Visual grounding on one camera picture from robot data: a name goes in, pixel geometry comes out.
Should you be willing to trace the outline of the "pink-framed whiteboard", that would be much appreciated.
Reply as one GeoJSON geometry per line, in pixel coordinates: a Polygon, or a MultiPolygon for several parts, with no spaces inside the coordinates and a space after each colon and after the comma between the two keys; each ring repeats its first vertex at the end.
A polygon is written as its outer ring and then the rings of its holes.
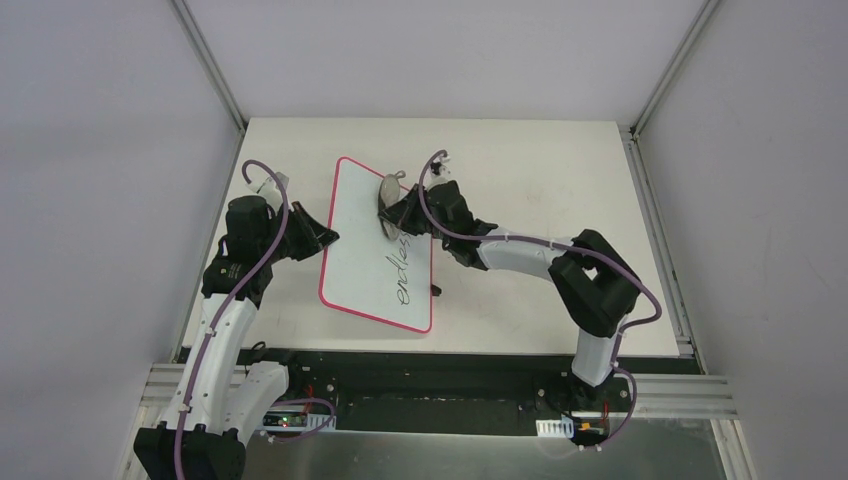
{"type": "Polygon", "coordinates": [[[378,218],[384,176],[349,157],[336,162],[319,298],[328,307],[416,333],[432,328],[433,247],[425,236],[386,237],[378,218]]]}

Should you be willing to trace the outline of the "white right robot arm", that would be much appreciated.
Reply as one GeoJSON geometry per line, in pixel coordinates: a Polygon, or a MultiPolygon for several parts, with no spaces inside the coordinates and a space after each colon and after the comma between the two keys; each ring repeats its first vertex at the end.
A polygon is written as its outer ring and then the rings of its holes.
{"type": "Polygon", "coordinates": [[[430,235],[461,265],[505,270],[551,282],[579,328],[567,384],[583,410],[607,397],[615,338],[640,295],[640,279],[606,239],[585,229],[568,243],[523,237],[473,216],[457,182],[403,189],[388,176],[377,193],[378,217],[391,239],[430,235]]]}

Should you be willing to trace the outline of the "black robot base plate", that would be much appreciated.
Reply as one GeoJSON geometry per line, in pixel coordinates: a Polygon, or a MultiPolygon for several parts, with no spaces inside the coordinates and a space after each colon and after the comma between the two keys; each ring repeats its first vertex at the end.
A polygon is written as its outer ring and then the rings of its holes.
{"type": "Polygon", "coordinates": [[[357,353],[243,349],[240,369],[274,361],[290,371],[285,398],[335,407],[340,431],[534,436],[539,420],[625,414],[628,380],[596,390],[570,379],[567,355],[357,353]]]}

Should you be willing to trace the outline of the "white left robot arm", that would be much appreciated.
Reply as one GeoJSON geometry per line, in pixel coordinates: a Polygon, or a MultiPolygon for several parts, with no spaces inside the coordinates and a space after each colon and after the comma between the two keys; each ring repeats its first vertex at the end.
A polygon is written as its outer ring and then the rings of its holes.
{"type": "Polygon", "coordinates": [[[259,195],[229,202],[226,232],[203,273],[201,317],[176,392],[153,427],[138,430],[133,452],[151,479],[239,479],[247,445],[277,400],[297,402],[298,371],[273,361],[249,368],[230,388],[242,342],[255,320],[273,265],[301,261],[339,240],[300,203],[273,207],[259,195]]]}

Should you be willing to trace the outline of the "grey eraser cloth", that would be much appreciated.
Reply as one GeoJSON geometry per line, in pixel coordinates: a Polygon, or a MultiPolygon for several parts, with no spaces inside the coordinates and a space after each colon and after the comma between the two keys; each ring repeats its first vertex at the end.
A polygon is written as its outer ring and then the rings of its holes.
{"type": "MultiPolygon", "coordinates": [[[[401,199],[402,186],[400,180],[405,177],[406,172],[404,170],[398,170],[393,174],[388,174],[383,177],[377,195],[379,212],[396,204],[401,199]]],[[[383,235],[388,240],[395,241],[398,239],[400,230],[395,225],[383,219],[380,219],[380,225],[383,235]]]]}

